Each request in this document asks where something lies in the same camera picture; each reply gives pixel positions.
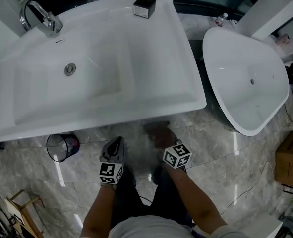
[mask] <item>forearm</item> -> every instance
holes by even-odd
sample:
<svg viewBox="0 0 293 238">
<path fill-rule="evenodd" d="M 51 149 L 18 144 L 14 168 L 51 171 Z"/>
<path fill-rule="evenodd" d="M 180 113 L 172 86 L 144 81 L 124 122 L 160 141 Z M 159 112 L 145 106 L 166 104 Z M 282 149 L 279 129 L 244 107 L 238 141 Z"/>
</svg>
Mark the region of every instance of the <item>forearm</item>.
<svg viewBox="0 0 293 238">
<path fill-rule="evenodd" d="M 217 227 L 226 225 L 210 198 L 189 178 L 182 169 L 173 169 L 164 164 L 179 195 L 194 222 L 205 232 L 212 233 Z"/>
<path fill-rule="evenodd" d="M 82 237 L 107 238 L 111 227 L 115 191 L 102 186 L 83 223 Z"/>
</svg>

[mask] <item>white cube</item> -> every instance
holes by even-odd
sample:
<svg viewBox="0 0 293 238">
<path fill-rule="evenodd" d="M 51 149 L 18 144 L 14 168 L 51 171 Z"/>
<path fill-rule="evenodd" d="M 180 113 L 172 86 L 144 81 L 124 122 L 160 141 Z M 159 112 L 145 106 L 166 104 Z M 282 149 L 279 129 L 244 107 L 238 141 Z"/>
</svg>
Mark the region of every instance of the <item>white cube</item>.
<svg viewBox="0 0 293 238">
<path fill-rule="evenodd" d="M 101 162 L 100 179 L 101 182 L 117 184 L 123 174 L 123 166 L 120 163 Z"/>
<path fill-rule="evenodd" d="M 191 151 L 184 143 L 178 144 L 165 149 L 163 161 L 172 166 L 173 168 L 179 168 L 188 163 Z"/>
</svg>

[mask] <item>white shirt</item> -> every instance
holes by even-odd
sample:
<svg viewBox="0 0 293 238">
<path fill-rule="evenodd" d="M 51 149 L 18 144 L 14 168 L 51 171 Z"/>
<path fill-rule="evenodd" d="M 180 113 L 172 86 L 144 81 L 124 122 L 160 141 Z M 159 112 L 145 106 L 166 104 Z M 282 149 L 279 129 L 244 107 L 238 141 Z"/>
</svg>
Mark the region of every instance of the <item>white shirt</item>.
<svg viewBox="0 0 293 238">
<path fill-rule="evenodd" d="M 109 238 L 193 238 L 192 234 L 174 220 L 159 216 L 132 217 L 118 223 L 109 233 Z M 217 228 L 211 238 L 248 238 L 229 226 Z"/>
</svg>

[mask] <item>white bathtub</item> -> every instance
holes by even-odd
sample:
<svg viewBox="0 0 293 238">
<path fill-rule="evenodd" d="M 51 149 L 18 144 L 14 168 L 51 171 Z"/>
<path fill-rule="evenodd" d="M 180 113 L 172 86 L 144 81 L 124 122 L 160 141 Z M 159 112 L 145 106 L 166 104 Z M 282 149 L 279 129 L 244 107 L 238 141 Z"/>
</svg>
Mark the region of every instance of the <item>white bathtub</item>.
<svg viewBox="0 0 293 238">
<path fill-rule="evenodd" d="M 266 44 L 212 28 L 203 39 L 203 58 L 216 99 L 232 126 L 258 134 L 289 95 L 286 69 Z"/>
</svg>

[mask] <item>clear bottle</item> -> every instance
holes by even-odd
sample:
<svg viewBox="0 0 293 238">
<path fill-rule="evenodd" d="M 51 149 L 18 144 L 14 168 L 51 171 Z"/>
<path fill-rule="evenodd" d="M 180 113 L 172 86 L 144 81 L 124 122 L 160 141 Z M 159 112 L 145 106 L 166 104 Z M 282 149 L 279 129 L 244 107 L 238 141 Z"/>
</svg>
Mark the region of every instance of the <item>clear bottle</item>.
<svg viewBox="0 0 293 238">
<path fill-rule="evenodd" d="M 225 20 L 227 19 L 228 14 L 224 13 L 221 16 L 217 17 L 215 23 L 218 26 L 223 26 Z"/>
</svg>

